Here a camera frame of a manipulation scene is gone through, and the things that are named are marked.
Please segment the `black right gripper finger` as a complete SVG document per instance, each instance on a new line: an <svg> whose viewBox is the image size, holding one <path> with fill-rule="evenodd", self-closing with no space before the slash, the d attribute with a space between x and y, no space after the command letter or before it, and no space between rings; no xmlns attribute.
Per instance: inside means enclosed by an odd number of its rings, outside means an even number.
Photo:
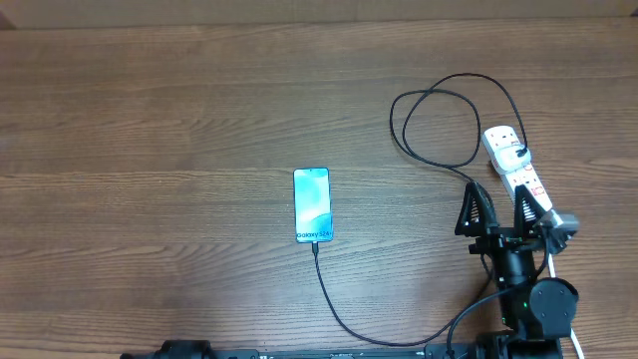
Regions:
<svg viewBox="0 0 638 359"><path fill-rule="evenodd" d="M514 189L514 234L528 237L534 225L544 216L546 210L538 203L532 192L524 184Z"/></svg>
<svg viewBox="0 0 638 359"><path fill-rule="evenodd" d="M484 237L492 235L497 228L498 221L488 192L478 182L469 182L466 185L455 235Z"/></svg>

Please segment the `blue Galaxy smartphone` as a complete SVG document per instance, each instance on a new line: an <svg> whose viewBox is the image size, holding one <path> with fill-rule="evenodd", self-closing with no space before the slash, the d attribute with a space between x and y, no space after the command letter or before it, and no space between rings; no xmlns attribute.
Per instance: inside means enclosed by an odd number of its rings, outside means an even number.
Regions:
<svg viewBox="0 0 638 359"><path fill-rule="evenodd" d="M296 241L331 241L334 229L328 169L296 169L293 172L293 191Z"/></svg>

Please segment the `white power strip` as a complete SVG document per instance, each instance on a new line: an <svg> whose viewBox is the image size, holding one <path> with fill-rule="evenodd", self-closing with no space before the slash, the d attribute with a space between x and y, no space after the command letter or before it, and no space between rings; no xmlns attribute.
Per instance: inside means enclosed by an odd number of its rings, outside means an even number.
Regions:
<svg viewBox="0 0 638 359"><path fill-rule="evenodd" d="M514 129L509 126L497 126L489 128L483 132L481 140L489 155L489 158L492 151L496 147L505 147L515 144L523 145ZM512 200L514 200L514 189L518 185L524 184L529 188L535 199L545 210L550 210L552 208L552 202L542 182L540 181L540 178L538 177L532 163L514 173L499 176Z"/></svg>

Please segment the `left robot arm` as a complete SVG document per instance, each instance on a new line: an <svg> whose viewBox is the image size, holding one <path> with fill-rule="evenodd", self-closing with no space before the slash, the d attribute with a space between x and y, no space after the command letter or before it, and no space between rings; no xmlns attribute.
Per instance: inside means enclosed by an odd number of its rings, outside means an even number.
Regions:
<svg viewBox="0 0 638 359"><path fill-rule="evenodd" d="M146 354L123 353L120 359L215 359L205 340L167 340L159 350Z"/></svg>

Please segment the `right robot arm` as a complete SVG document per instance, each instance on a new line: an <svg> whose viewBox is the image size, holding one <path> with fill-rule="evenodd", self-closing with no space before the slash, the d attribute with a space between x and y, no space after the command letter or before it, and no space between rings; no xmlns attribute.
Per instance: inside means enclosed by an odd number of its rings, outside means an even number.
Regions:
<svg viewBox="0 0 638 359"><path fill-rule="evenodd" d="M560 340L568 338L579 293L568 281L544 277L549 257L562 252L579 230L577 217L543 208L525 185L514 189L512 227L499 224L493 203L477 182L467 184L455 234L472 237L471 254L490 259L496 292L468 308L453 321L446 355L461 354L453 343L461 321L480 306L497 300L505 331L480 334L464 354L468 358L561 358Z"/></svg>

